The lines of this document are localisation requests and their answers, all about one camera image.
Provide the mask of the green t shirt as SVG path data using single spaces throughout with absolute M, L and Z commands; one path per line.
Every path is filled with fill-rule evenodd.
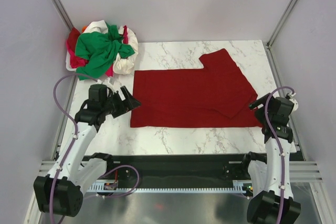
M 76 43 L 75 55 L 87 63 L 77 67 L 80 80 L 99 78 L 114 64 L 117 56 L 128 59 L 135 54 L 132 46 L 124 44 L 123 35 L 116 25 L 107 24 L 107 33 L 98 31 L 81 34 Z

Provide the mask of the cream white t shirt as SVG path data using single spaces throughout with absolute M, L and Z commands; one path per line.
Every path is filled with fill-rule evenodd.
M 100 20 L 97 22 L 91 22 L 88 26 L 85 26 L 82 28 L 82 31 L 79 31 L 81 34 L 83 33 L 91 33 L 93 31 L 98 31 L 103 34 L 107 33 L 107 22 L 104 20 Z M 132 46 L 132 48 L 135 50 L 135 54 L 131 56 L 128 59 L 121 59 L 120 56 L 117 56 L 116 61 L 114 64 L 108 69 L 108 71 L 105 73 L 107 76 L 112 76 L 113 74 L 130 74 L 135 65 L 136 57 L 139 53 L 139 43 L 137 40 L 137 37 L 135 33 L 128 28 L 126 25 L 124 26 L 117 26 L 119 33 L 123 35 L 123 43 Z

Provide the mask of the dark red t shirt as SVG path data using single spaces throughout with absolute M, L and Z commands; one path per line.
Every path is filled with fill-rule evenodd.
M 136 127 L 260 127 L 248 106 L 258 94 L 226 49 L 200 56 L 201 69 L 138 70 Z

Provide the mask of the pink magenta t shirt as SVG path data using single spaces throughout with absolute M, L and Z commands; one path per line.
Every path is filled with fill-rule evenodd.
M 88 60 L 77 57 L 72 51 L 66 54 L 66 68 L 69 71 L 75 71 L 78 67 L 84 67 Z

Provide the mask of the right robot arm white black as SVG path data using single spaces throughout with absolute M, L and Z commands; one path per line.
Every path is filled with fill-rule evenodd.
M 253 188 L 248 223 L 295 223 L 301 213 L 301 204 L 293 198 L 289 173 L 293 132 L 288 122 L 296 105 L 290 97 L 275 98 L 270 93 L 249 105 L 262 124 L 266 155 L 250 152 L 247 162 L 240 166 Z

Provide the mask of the right aluminium frame post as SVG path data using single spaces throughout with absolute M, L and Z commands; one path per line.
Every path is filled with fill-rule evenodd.
M 292 11 L 294 10 L 295 6 L 299 0 L 290 0 L 289 3 L 287 4 L 281 18 L 279 19 L 278 23 L 276 24 L 270 38 L 266 42 L 266 47 L 268 50 L 271 49 L 272 45 L 275 43 L 275 40 L 277 39 L 278 35 L 280 34 L 283 26 L 287 22 L 289 16 L 291 15 Z

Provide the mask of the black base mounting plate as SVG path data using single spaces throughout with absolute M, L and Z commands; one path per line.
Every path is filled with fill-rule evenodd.
M 107 179 L 128 186 L 229 186 L 250 180 L 247 154 L 123 155 L 107 161 Z

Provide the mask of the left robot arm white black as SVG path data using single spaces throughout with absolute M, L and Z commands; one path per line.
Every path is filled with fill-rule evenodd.
M 115 173 L 112 156 L 93 154 L 81 166 L 86 150 L 108 115 L 117 118 L 141 105 L 125 86 L 114 92 L 105 84 L 93 84 L 73 120 L 74 132 L 53 167 L 45 176 L 34 181 L 34 192 L 41 212 L 74 217 L 83 197 L 100 177 L 111 178 Z

